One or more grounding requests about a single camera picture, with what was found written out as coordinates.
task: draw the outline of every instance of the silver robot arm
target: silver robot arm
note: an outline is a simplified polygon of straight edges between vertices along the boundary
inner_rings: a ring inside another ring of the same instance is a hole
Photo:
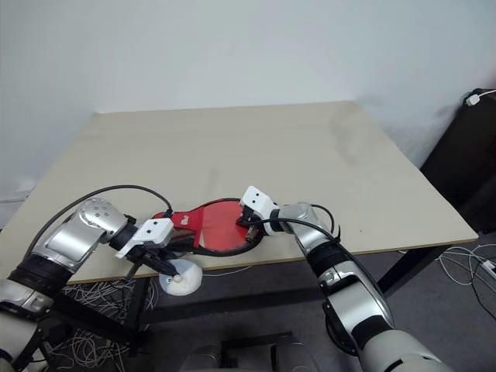
[[[394,328],[388,304],[374,279],[339,244],[339,236],[332,234],[309,203],[279,207],[250,186],[241,205],[242,224],[253,226],[257,220],[273,219],[263,224],[267,235],[294,235],[325,295],[323,308],[332,341],[357,355],[364,371],[452,371],[409,333]]]
[[[99,243],[116,249],[116,256],[132,261],[136,270],[146,264],[158,272],[177,274],[167,262],[170,257],[147,246],[166,246],[174,234],[172,221],[149,219],[139,228],[135,222],[102,198],[87,199],[0,281],[0,367],[26,366],[41,342],[37,321]]]

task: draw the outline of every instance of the gray floor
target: gray floor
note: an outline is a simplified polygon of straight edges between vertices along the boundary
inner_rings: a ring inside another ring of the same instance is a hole
[[[496,235],[479,243],[496,242]],[[496,256],[496,247],[480,250]],[[380,253],[360,259],[379,278],[400,253]],[[463,271],[455,274],[463,277]],[[307,288],[315,277],[306,262],[279,263],[253,267],[225,277],[204,277],[200,290],[187,298],[160,296],[160,303],[187,303],[233,295],[256,294],[289,288]],[[496,312],[496,296],[481,287],[488,306]],[[390,298],[396,325],[420,339],[445,363],[458,371],[496,371],[496,322],[479,306],[471,287],[454,284],[433,263]],[[324,328],[320,302],[266,308],[258,311],[210,315],[202,318],[153,325],[154,341],[146,346],[151,355],[128,360],[133,370],[177,371],[195,347],[226,339],[292,331],[307,345],[322,371],[359,371],[356,358],[340,352]],[[267,369],[266,348],[240,350],[240,367]]]

